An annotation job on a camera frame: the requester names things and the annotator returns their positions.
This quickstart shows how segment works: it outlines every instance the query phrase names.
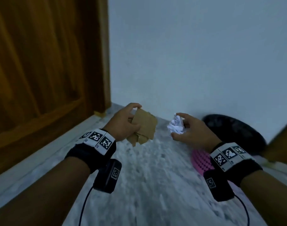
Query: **left hand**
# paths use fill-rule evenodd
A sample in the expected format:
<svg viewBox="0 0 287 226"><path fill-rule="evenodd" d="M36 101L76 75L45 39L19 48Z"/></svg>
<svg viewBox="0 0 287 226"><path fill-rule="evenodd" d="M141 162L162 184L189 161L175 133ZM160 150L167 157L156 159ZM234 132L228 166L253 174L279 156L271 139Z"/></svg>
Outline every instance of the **left hand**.
<svg viewBox="0 0 287 226"><path fill-rule="evenodd" d="M126 107L119 110L111 120L105 125L105 129L116 140L122 141L141 128L139 124L131 124L128 119L133 119L134 115L131 114L133 108L141 108L138 103L130 103Z"/></svg>

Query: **door panel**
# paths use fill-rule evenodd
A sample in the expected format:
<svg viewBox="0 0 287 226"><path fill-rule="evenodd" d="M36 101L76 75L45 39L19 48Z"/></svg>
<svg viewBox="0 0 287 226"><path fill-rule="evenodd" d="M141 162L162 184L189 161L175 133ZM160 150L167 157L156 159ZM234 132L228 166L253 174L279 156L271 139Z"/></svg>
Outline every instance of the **door panel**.
<svg viewBox="0 0 287 226"><path fill-rule="evenodd" d="M0 173L110 106L104 15L98 0L0 0Z"/></svg>

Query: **floor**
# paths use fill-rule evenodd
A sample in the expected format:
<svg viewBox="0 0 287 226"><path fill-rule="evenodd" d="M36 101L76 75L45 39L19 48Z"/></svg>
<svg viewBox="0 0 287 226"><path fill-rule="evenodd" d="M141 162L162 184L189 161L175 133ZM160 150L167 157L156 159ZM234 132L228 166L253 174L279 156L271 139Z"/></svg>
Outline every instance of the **floor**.
<svg viewBox="0 0 287 226"><path fill-rule="evenodd" d="M103 127L120 108L113 104L106 117L87 119L59 137L60 141L53 141L0 175L0 207L63 160L83 133ZM167 124L159 118L154 139L143 145L133 148L126 140L117 143L113 158L123 168L116 189L112 194L92 191L82 225L247 225L238 200L218 203L213 199L204 178L191 165L191 149L171 139ZM31 161L37 165L26 167ZM90 175L63 225L78 224L96 174ZM242 191L235 192L247 206L251 225L266 225Z"/></svg>

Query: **crumpled paper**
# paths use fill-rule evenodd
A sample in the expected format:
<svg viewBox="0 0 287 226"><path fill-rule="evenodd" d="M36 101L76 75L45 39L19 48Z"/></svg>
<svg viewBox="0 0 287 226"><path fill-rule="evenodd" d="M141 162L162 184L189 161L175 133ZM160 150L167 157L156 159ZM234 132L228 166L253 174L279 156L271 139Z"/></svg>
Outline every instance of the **crumpled paper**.
<svg viewBox="0 0 287 226"><path fill-rule="evenodd" d="M183 125L183 120L180 116L177 116L176 114L174 114L174 118L172 119L172 121L170 122L170 124L168 125L168 131L170 133L175 132L178 134L183 134L184 133L184 125Z"/></svg>

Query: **right hand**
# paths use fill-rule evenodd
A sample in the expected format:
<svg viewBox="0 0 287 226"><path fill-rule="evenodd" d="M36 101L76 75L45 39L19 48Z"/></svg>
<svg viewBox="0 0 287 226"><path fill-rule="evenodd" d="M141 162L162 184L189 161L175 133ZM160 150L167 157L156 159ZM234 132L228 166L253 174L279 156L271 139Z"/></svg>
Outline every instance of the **right hand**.
<svg viewBox="0 0 287 226"><path fill-rule="evenodd" d="M176 113L176 115L184 118L184 127L190 130L183 134L171 133L173 140L186 143L195 149L204 149L208 153L211 153L213 148L221 142L203 121L186 113Z"/></svg>

